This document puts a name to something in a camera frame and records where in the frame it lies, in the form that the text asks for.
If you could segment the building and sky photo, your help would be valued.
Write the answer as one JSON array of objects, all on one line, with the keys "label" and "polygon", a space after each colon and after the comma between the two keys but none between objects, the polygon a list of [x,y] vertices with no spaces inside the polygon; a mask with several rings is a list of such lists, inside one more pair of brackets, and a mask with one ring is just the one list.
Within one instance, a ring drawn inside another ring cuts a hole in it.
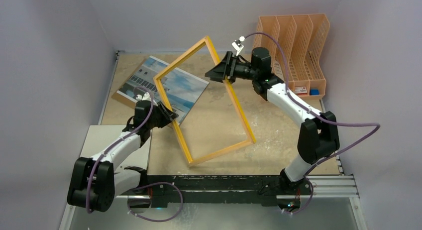
[{"label": "building and sky photo", "polygon": [[[154,76],[169,64],[154,56],[149,56],[139,64],[125,82],[112,95],[120,103],[134,108],[136,96],[145,94],[145,89],[153,92],[154,102],[161,101]],[[198,98],[208,86],[208,81],[196,77],[180,68],[175,68],[161,79],[172,110],[178,114],[177,121],[182,123]]]}]

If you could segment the yellow wooden picture frame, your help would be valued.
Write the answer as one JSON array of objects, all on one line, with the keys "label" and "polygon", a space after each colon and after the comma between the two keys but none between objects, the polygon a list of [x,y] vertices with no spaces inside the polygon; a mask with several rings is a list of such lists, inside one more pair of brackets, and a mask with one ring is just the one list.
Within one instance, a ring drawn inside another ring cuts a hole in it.
[{"label": "yellow wooden picture frame", "polygon": [[184,120],[172,121],[171,128],[189,168],[256,142],[235,91],[228,81],[209,81]]}]

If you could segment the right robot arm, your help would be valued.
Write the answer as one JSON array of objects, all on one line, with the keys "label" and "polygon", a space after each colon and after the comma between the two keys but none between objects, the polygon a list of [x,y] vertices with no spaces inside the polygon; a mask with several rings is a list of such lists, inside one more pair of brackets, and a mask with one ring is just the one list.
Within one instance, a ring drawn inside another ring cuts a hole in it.
[{"label": "right robot arm", "polygon": [[264,100],[286,113],[300,128],[298,155],[280,172],[279,186],[287,194],[294,192],[299,183],[320,160],[329,158],[340,147],[336,116],[309,106],[289,90],[288,84],[272,72],[269,50],[257,47],[252,50],[251,60],[245,61],[231,51],[223,60],[205,73],[215,82],[237,78],[250,80],[253,90]]}]

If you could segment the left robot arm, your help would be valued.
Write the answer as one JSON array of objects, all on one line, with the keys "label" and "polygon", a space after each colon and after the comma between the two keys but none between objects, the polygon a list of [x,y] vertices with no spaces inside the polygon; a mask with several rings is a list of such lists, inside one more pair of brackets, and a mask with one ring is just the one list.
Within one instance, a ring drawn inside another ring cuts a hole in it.
[{"label": "left robot arm", "polygon": [[147,171],[121,164],[147,143],[154,128],[171,124],[178,114],[162,102],[138,101],[119,137],[91,157],[79,157],[74,164],[67,203],[88,213],[107,211],[116,196],[132,190],[141,195],[148,190]]}]

